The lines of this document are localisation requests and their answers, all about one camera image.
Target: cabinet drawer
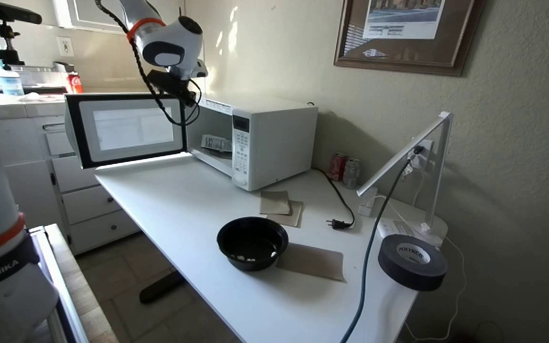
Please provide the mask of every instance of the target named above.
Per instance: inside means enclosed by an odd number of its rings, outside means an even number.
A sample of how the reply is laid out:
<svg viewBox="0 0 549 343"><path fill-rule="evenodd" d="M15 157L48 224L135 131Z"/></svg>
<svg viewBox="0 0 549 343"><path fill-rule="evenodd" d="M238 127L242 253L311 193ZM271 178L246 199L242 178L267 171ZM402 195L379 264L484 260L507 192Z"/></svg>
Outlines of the cabinet drawer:
<svg viewBox="0 0 549 343"><path fill-rule="evenodd" d="M11 193L27 214L27 226L61 222L55 188L46 159L6 165Z"/></svg>
<svg viewBox="0 0 549 343"><path fill-rule="evenodd" d="M0 157L4 165L48 159L48 148L38 127L40 119L0 119Z"/></svg>
<svg viewBox="0 0 549 343"><path fill-rule="evenodd" d="M48 140L48 150L53 155L74 152L65 131L46 132L46 140Z"/></svg>
<svg viewBox="0 0 549 343"><path fill-rule="evenodd" d="M63 203L70 224L120 209L114 197L101 186L67 192L63 193Z"/></svg>
<svg viewBox="0 0 549 343"><path fill-rule="evenodd" d="M99 184L95 173L91 169L82 169L80 157L76 155L53 157L51 165L61 192Z"/></svg>
<svg viewBox="0 0 549 343"><path fill-rule="evenodd" d="M137 230L139 226L124 211L114 211L68 226L74 253L89 251L93 247L129 235Z"/></svg>

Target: white microwave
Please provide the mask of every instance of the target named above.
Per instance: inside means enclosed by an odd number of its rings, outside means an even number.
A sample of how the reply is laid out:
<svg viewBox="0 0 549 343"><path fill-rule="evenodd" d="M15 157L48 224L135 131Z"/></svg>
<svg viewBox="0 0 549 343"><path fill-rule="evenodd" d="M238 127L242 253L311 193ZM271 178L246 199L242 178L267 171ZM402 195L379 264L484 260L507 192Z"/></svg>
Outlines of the white microwave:
<svg viewBox="0 0 549 343"><path fill-rule="evenodd" d="M190 152L257 190L312 165L316 106L263 94L204 94L200 112L162 96L166 119L147 92L67 94L67 131L84 167Z"/></svg>

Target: framed picture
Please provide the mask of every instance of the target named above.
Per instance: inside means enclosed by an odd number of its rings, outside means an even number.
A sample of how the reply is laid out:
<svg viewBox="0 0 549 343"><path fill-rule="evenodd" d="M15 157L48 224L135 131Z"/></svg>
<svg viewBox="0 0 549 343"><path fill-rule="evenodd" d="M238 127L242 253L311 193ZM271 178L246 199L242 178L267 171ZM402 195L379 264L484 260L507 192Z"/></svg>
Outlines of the framed picture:
<svg viewBox="0 0 549 343"><path fill-rule="evenodd" d="M345 0L333 64L461 73L482 0Z"/></svg>

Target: black tape roll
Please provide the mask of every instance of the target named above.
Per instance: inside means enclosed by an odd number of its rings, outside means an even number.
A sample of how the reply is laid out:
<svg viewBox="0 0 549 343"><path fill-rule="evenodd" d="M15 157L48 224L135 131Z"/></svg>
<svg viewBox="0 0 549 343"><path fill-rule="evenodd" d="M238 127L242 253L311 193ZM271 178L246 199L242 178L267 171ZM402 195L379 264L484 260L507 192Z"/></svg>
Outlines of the black tape roll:
<svg viewBox="0 0 549 343"><path fill-rule="evenodd" d="M385 235L377 262L393 279L419 291L436 289L448 270L436 247L406 233Z"/></svg>

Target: desk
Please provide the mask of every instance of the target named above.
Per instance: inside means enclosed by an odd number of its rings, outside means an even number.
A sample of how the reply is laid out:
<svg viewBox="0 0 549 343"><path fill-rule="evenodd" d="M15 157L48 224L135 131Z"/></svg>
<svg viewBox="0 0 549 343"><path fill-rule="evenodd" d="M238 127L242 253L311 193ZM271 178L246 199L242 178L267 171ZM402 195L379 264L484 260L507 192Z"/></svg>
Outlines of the desk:
<svg viewBox="0 0 549 343"><path fill-rule="evenodd" d="M219 228L236 216L259 213L259 192L246 192L190 153L97 169L99 182L116 197L185 279L242 340L339 340L356 310L360 270L373 218L356 218L353 230L332 230L326 218L349 220L324 174L309 171L269 190L301 199L301 226L288 226L290 241L341 251L347 281L282 268L242 272L219 251ZM349 205L356 195L341 188ZM394 340L415 298L377 264L375 237L364 314L351 340Z"/></svg>

